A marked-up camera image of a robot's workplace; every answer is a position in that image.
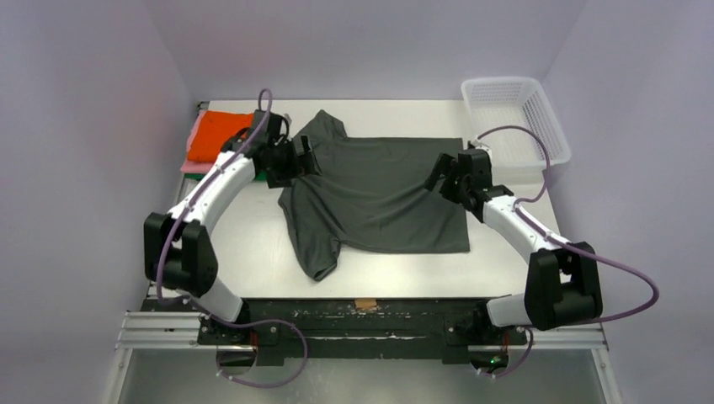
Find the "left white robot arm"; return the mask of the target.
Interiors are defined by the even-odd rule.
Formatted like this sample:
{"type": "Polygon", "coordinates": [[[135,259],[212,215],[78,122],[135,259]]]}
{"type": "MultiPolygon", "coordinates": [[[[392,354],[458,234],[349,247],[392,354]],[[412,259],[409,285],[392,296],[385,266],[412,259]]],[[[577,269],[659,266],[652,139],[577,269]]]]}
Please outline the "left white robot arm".
{"type": "Polygon", "coordinates": [[[288,119],[255,110],[250,126],[228,138],[210,171],[167,213],[151,213],[143,224],[144,270],[158,290],[182,292],[216,319],[219,334],[243,343],[251,322],[243,299],[220,279],[210,235],[229,204],[262,173],[269,188],[293,185],[321,170],[308,136],[290,136],[288,119]]]}

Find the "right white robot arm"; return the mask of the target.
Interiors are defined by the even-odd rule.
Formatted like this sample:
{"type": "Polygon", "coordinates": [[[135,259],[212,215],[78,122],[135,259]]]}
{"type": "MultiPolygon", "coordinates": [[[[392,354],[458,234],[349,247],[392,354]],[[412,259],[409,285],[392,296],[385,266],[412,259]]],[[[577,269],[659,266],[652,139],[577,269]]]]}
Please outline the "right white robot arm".
{"type": "Polygon", "coordinates": [[[460,205],[496,231],[527,265],[525,291],[490,299],[475,316],[475,336],[491,343],[506,327],[531,326],[541,331],[586,322],[603,311],[594,249],[571,243],[521,209],[521,201],[504,185],[493,183],[490,156],[471,148],[456,156],[439,155],[424,187],[460,205]]]}

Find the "dark grey t-shirt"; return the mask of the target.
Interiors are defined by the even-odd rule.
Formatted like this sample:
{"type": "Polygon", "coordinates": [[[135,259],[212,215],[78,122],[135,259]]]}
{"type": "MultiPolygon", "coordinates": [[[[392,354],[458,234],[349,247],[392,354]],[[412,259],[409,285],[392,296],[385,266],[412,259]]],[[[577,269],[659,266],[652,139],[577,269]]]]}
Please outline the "dark grey t-shirt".
{"type": "Polygon", "coordinates": [[[300,130],[320,175],[297,178],[281,193],[288,235],[304,274],[320,281],[338,266],[343,246],[373,253],[467,253],[465,211],[424,182],[458,138],[353,138],[321,110],[300,130]]]}

